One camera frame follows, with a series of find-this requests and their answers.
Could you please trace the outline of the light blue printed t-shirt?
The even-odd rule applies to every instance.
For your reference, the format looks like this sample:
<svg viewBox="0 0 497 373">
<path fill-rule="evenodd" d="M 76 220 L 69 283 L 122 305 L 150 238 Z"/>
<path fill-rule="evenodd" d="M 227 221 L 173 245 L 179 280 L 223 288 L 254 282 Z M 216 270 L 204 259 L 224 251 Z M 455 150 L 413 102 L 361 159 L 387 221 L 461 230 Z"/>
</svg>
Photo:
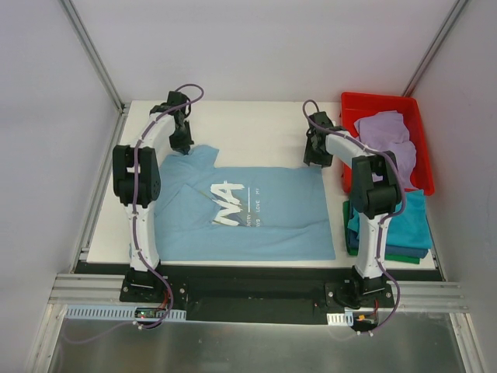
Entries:
<svg viewBox="0 0 497 373">
<path fill-rule="evenodd" d="M 159 167 L 155 244 L 168 262 L 334 260 L 318 167 L 216 167 L 198 145 Z"/>
</svg>

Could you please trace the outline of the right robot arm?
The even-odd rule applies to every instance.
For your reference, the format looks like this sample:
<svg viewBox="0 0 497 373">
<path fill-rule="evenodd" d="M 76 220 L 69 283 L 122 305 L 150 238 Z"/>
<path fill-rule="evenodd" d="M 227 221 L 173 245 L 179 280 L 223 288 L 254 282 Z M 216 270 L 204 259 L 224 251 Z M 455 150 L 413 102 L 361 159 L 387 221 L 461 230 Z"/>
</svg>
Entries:
<svg viewBox="0 0 497 373">
<path fill-rule="evenodd" d="M 359 213 L 359 249 L 351 279 L 334 291 L 333 299 L 343 307 L 359 309 L 388 289 L 390 277 L 384 265 L 388 228 L 406 205 L 395 156 L 363 144 L 335 126 L 324 111 L 304 117 L 309 126 L 304 163 L 329 166 L 337 157 L 352 171 L 349 202 Z"/>
</svg>

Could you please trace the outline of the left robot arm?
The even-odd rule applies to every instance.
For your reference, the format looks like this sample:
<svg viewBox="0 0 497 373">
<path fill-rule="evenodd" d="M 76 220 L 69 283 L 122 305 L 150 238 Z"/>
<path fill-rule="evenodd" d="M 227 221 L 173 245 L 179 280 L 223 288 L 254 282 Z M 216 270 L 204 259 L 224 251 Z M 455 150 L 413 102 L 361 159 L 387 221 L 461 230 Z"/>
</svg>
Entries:
<svg viewBox="0 0 497 373">
<path fill-rule="evenodd" d="M 187 154 L 193 145 L 188 116 L 189 97 L 179 89 L 153 106 L 149 123 L 127 145 L 112 154 L 113 192 L 123 205 L 130 227 L 130 269 L 126 272 L 122 302 L 167 302 L 170 295 L 156 272 L 160 258 L 155 244 L 154 209 L 161 193 L 159 166 L 168 152 Z"/>
</svg>

